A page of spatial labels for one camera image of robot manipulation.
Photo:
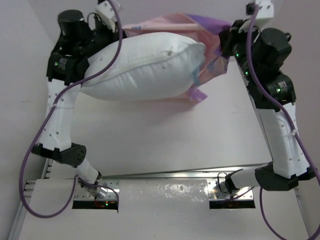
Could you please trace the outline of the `white pillow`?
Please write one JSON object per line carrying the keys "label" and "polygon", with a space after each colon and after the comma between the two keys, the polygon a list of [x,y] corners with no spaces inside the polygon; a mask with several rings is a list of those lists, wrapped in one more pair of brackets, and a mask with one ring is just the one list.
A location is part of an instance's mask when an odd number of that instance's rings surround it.
{"label": "white pillow", "polygon": [[190,37],[154,32],[126,38],[112,66],[80,91],[104,101],[180,97],[198,82],[206,47]]}

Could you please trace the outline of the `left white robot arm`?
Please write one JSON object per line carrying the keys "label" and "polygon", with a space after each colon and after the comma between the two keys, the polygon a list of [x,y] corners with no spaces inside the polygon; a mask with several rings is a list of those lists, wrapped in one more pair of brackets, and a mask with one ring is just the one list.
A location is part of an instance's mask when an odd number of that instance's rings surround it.
{"label": "left white robot arm", "polygon": [[76,98],[89,68],[89,58],[117,40],[115,23],[101,12],[92,13],[95,28],[76,9],[69,9],[57,16],[60,36],[50,54],[46,76],[48,78],[48,121],[38,143],[31,152],[76,169],[85,182],[94,184],[99,178],[86,159],[84,145],[71,140],[71,125]]}

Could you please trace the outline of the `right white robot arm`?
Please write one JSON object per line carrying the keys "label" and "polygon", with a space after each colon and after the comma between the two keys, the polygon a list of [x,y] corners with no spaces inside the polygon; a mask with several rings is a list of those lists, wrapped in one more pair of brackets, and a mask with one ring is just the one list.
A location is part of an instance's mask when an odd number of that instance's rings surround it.
{"label": "right white robot arm", "polygon": [[296,136],[296,93],[292,80],[280,70],[292,51],[291,35],[276,28],[252,30],[251,61],[258,82],[252,77],[247,62],[249,20],[236,20],[220,34],[224,57],[234,56],[271,155],[264,166],[240,169],[226,175],[220,190],[234,193],[244,187],[260,187],[267,191],[289,191],[300,181],[315,177]]}

